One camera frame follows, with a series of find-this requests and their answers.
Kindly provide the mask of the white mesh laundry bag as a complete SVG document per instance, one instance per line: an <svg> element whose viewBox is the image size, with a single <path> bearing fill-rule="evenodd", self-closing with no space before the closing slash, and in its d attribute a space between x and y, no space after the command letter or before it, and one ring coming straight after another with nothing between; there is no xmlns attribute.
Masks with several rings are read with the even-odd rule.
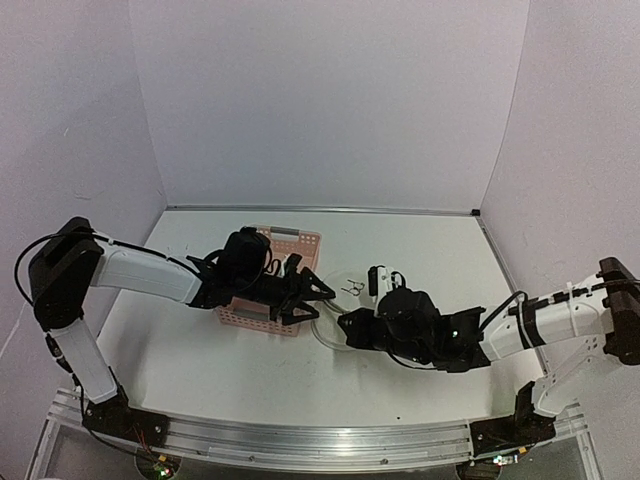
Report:
<svg viewBox="0 0 640 480"><path fill-rule="evenodd" d="M316 303L320 316L312 321L311 330L323 345L335 351L349 352L347 336L338 325L339 316L359 308L373 310L375 299L369 294L367 270L334 270L322 281L336 294L333 300Z"/></svg>

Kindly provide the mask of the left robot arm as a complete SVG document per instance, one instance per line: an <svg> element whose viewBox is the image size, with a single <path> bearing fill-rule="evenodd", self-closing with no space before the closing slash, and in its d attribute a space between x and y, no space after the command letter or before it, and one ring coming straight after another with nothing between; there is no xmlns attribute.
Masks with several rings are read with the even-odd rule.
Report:
<svg viewBox="0 0 640 480"><path fill-rule="evenodd" d="M121 383L86 323L91 292L153 297L202 311L247 301L265 307L268 321L291 326L317 319L316 303L336 297L302 261L298 252L277 259L271 240L252 226L233 231L204 256L176 257L113 238L76 216L23 248L13 281L55 360L98 404L96 421L123 437L134 428L134 415L118 401Z"/></svg>

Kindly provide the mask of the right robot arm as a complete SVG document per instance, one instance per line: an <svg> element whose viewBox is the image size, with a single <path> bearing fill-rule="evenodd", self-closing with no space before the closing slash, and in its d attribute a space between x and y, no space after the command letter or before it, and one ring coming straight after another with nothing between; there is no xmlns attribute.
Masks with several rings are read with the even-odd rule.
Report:
<svg viewBox="0 0 640 480"><path fill-rule="evenodd" d="M339 316L348 347L380 351L406 368L466 373L527 350L578 339L579 348L554 372L523 387L529 404L509 414L503 433L524 443L543 417L559 415L592 378L639 363L639 280L615 257L554 293L517 291L493 308L444 314L424 291L384 266L368 272L371 308Z"/></svg>

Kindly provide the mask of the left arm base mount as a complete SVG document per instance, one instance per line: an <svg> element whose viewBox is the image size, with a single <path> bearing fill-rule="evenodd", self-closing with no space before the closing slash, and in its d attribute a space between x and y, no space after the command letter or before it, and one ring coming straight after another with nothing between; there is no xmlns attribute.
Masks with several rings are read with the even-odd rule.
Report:
<svg viewBox="0 0 640 480"><path fill-rule="evenodd" d="M82 420L82 425L92 432L147 447L165 445L169 423L167 415L131 406L122 386L106 401L88 400Z"/></svg>

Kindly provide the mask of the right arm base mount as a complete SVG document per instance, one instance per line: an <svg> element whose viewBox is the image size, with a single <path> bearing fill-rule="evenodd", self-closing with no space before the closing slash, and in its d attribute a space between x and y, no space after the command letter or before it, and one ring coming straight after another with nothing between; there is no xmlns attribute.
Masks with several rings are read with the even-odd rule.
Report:
<svg viewBox="0 0 640 480"><path fill-rule="evenodd" d="M533 446L555 437L556 417L535 412L533 389L534 382L530 381L518 391L512 414L470 423L474 459Z"/></svg>

